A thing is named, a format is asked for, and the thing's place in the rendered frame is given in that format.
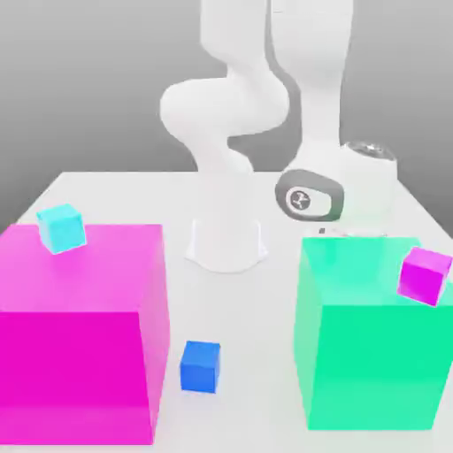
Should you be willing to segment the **small purple cube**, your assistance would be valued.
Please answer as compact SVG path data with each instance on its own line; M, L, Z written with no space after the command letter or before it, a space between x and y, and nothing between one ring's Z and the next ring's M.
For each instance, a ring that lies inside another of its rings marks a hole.
M446 286L453 257L419 246L404 258L397 293L435 307Z

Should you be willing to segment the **large magenta box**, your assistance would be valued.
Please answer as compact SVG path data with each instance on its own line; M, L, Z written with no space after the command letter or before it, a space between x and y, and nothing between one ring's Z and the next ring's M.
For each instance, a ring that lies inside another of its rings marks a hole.
M89 225L48 252L0 235L0 444L154 442L170 344L160 225Z

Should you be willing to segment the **small cyan cube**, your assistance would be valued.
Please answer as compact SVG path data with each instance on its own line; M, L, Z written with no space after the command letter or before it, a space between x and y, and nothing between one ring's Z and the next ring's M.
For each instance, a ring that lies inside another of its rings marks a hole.
M53 255L87 244L81 214L69 203L36 213L42 244Z

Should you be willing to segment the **small blue cube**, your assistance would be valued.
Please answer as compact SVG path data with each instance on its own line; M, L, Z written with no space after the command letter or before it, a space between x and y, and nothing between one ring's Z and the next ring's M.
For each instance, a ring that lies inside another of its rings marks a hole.
M220 371L220 344L187 341L180 360L182 390L215 394Z

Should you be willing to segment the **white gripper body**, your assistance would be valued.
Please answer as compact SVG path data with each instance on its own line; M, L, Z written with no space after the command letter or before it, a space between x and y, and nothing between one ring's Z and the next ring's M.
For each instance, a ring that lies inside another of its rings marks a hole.
M386 232L377 229L344 229L339 227L316 226L306 230L307 237L364 237L380 238L387 237Z

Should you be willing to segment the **large green box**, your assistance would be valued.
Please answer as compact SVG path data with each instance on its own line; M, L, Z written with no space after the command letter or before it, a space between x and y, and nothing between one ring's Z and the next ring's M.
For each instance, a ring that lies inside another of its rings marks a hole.
M400 296L410 237L306 237L294 358L311 430L428 430L453 364L453 285Z

